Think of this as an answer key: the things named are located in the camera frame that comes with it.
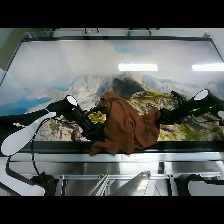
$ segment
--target black border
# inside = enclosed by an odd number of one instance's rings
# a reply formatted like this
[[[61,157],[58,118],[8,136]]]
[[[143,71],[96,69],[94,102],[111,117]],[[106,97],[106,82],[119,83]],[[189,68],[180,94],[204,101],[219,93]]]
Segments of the black border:
[[[210,41],[222,61],[224,59],[220,55],[214,41],[210,37],[172,37],[172,36],[62,36],[62,37],[39,37],[38,41],[60,41],[60,40],[183,40],[183,41]],[[5,70],[6,73],[15,58],[15,55],[22,42],[37,41],[36,38],[23,38],[18,44],[10,62]],[[159,141],[153,146],[145,149],[136,149],[134,153],[194,153],[194,152],[223,152],[224,141]],[[37,141],[35,142],[36,153],[42,154],[88,154],[92,142],[67,142],[67,141]],[[30,153],[30,143],[28,143],[21,153]]]

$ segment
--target large display screen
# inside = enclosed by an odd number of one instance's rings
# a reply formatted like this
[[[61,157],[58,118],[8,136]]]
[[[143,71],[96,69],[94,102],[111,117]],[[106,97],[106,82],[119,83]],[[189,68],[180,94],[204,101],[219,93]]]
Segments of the large display screen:
[[[0,116],[45,108],[66,95],[84,110],[108,90],[124,97],[140,115],[152,106],[173,109],[170,92],[187,99],[206,88],[224,99],[224,72],[194,71],[192,65],[222,63],[210,41],[59,40],[23,42],[0,86]],[[156,71],[119,71],[119,64],[156,64]],[[90,115],[94,122],[105,116]],[[49,121],[36,140],[85,141],[78,125]],[[224,140],[216,122],[161,125],[159,141]]]

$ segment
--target brown cloth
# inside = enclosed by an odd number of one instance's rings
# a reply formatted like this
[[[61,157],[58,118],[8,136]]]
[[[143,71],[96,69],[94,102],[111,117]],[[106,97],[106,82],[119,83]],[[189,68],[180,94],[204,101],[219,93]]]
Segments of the brown cloth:
[[[101,149],[115,155],[119,150],[131,154],[135,148],[145,148],[156,143],[160,128],[156,120],[160,111],[153,107],[148,114],[140,116],[123,98],[113,91],[106,92],[98,104],[101,113],[106,114],[105,141],[95,141],[90,155],[96,155]]]

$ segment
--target sky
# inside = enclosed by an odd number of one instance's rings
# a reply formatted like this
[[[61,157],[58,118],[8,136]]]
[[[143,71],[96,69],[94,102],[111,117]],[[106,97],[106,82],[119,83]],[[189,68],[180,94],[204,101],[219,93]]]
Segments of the sky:
[[[5,86],[0,87],[0,99],[8,95],[4,101],[16,101],[34,89],[67,86],[78,75],[122,74],[118,64],[127,62],[157,64],[157,72],[144,74],[160,79],[190,84],[224,81],[223,72],[192,71],[193,64],[222,62],[214,46],[207,41],[36,41],[21,44],[3,83]]]

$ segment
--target crumpled brown fabric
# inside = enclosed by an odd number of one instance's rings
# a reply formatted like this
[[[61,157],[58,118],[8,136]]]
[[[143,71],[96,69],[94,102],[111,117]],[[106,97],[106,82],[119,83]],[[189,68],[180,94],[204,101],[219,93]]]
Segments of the crumpled brown fabric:
[[[119,150],[131,154],[135,148],[145,148],[156,143],[160,127],[156,120],[160,111],[153,107],[148,114],[140,116],[123,98],[113,91],[106,92],[99,101],[101,113],[106,114],[105,141],[95,141],[90,155],[105,149],[115,155]]]

